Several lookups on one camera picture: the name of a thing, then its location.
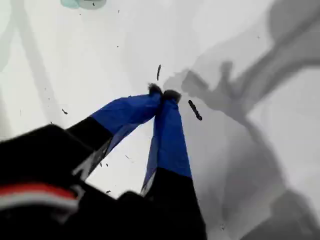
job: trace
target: dark debris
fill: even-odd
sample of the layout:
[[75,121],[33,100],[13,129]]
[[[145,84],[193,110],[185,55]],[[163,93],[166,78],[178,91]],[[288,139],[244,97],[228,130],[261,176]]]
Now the dark debris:
[[196,106],[194,105],[194,103],[191,100],[189,100],[188,103],[189,103],[190,107],[192,108],[196,118],[198,120],[202,121],[202,116],[200,116],[200,113],[198,112],[198,110],[197,110]]
[[68,113],[62,108],[62,112],[65,114],[65,115],[68,115]]
[[156,73],[156,80],[159,81],[159,75],[161,70],[161,64],[158,66],[158,72]]

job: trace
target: white stripe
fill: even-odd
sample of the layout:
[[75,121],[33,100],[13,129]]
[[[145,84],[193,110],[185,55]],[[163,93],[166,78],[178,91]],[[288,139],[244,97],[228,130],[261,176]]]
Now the white stripe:
[[50,193],[39,193],[30,191],[0,196],[0,210],[32,204],[41,204],[52,207],[57,206],[73,211],[78,209],[78,200],[68,199]]

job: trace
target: red stripe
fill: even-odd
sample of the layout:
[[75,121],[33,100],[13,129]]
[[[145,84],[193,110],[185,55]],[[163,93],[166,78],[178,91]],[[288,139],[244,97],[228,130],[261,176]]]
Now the red stripe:
[[0,186],[0,196],[26,192],[50,193],[67,199],[76,199],[73,192],[45,183],[22,183]]

